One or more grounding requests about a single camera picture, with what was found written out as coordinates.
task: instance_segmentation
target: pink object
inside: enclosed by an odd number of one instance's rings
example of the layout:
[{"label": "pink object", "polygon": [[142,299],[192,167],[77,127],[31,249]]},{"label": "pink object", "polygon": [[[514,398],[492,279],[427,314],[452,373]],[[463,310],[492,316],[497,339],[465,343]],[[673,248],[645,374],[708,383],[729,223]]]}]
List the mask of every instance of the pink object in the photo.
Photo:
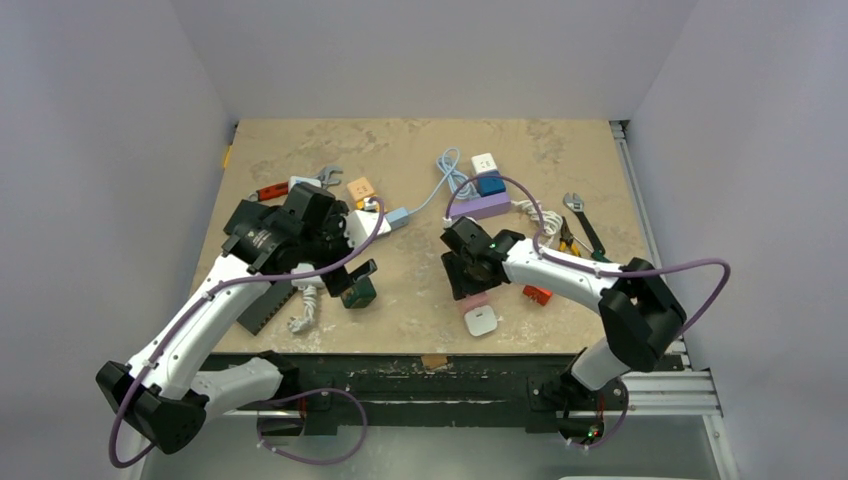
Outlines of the pink object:
[{"label": "pink object", "polygon": [[477,295],[472,295],[470,297],[465,297],[462,300],[457,302],[459,306],[459,313],[465,315],[466,313],[474,310],[475,308],[480,308],[482,306],[489,304],[489,296],[486,295],[486,292],[478,293]]},{"label": "pink object", "polygon": [[454,202],[451,205],[450,217],[451,220],[456,220],[459,217],[471,217],[475,220],[481,218],[494,217],[495,215],[503,215],[512,208],[512,203],[509,201],[509,195],[506,192],[496,193],[488,197],[475,198],[464,202]]}]

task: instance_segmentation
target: blue power cord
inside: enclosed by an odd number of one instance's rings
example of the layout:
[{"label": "blue power cord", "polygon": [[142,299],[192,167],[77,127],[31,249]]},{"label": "blue power cord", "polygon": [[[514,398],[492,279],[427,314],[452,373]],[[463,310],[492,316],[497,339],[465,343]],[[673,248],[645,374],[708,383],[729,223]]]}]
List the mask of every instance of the blue power cord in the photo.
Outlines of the blue power cord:
[{"label": "blue power cord", "polygon": [[[456,153],[456,158],[451,156],[451,152]],[[436,188],[433,189],[433,193],[431,193],[430,196],[427,197],[427,200],[424,200],[424,203],[422,203],[418,208],[410,210],[409,215],[412,215],[413,213],[426,207],[427,204],[429,204],[430,201],[433,200],[433,197],[436,195],[436,192],[438,192],[439,189],[442,188],[442,185],[445,183],[445,180],[447,180],[448,182],[448,186],[451,189],[451,193],[456,192],[456,187],[468,180],[467,175],[456,169],[456,166],[459,164],[459,156],[459,149],[456,147],[450,147],[445,150],[444,153],[442,153],[442,155],[436,160],[436,166],[439,168],[439,170],[441,170],[442,173],[444,173],[444,176],[441,180],[439,180],[439,183],[436,184]],[[462,189],[460,189],[460,191],[456,194],[457,200],[470,200],[472,198],[479,197],[480,194],[477,193],[477,189],[474,188],[474,185],[472,185],[471,183],[465,184],[465,186],[462,187]]]}]

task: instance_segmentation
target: table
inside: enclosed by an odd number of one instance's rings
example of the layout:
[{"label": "table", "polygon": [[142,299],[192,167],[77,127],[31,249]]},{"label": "table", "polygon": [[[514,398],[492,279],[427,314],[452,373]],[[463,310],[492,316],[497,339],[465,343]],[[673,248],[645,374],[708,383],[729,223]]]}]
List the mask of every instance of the table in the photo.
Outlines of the table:
[{"label": "table", "polygon": [[[347,181],[365,176],[389,209],[412,209],[441,178],[435,160],[452,146],[461,150],[459,165],[466,173],[471,172],[471,156],[492,153],[502,174],[522,182],[547,209],[564,213],[575,234],[587,241],[577,218],[562,205],[566,192],[579,193],[612,261],[646,257],[636,207],[606,121],[246,119],[236,132],[193,289],[221,252],[224,224],[251,191],[337,164],[345,170],[342,184],[330,188],[338,198],[350,202]],[[516,188],[507,191],[512,199],[523,199]],[[503,285],[489,291],[498,328],[472,337],[439,259],[447,251],[439,235],[449,195],[444,186],[409,226],[377,239],[354,263],[374,258],[379,268],[371,277],[377,299],[367,308],[346,310],[324,292],[316,326],[292,334],[288,319],[303,309],[297,295],[258,336],[233,325],[215,351],[573,353],[603,336],[600,318],[586,308],[561,297],[542,307],[522,295],[522,287]],[[530,235],[536,228],[517,211],[480,224],[491,235],[503,228]]]}]

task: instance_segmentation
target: purple power strip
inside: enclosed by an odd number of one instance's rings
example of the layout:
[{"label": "purple power strip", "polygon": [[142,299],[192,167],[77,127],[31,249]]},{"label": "purple power strip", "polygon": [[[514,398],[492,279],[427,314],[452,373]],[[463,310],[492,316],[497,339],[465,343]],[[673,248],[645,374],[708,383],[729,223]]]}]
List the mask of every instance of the purple power strip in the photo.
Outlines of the purple power strip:
[{"label": "purple power strip", "polygon": [[496,193],[488,197],[475,198],[464,202],[455,202],[451,205],[451,220],[459,217],[471,217],[475,220],[481,218],[503,215],[512,208],[509,195],[506,192]]}]

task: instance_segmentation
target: gray floor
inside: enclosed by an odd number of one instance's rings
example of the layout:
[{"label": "gray floor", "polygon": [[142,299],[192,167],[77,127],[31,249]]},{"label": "gray floor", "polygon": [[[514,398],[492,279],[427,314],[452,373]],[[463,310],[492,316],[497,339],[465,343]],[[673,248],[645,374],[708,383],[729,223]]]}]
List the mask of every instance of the gray floor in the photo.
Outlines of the gray floor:
[{"label": "gray floor", "polygon": [[[349,448],[356,428],[338,437],[290,439],[290,451],[331,457]],[[614,441],[589,455],[566,450],[556,435],[520,429],[370,428],[362,450],[341,465],[301,465],[256,448],[254,420],[224,418],[183,451],[148,459],[144,479],[526,479],[632,475],[713,479],[718,474],[699,417],[628,418]]]}]

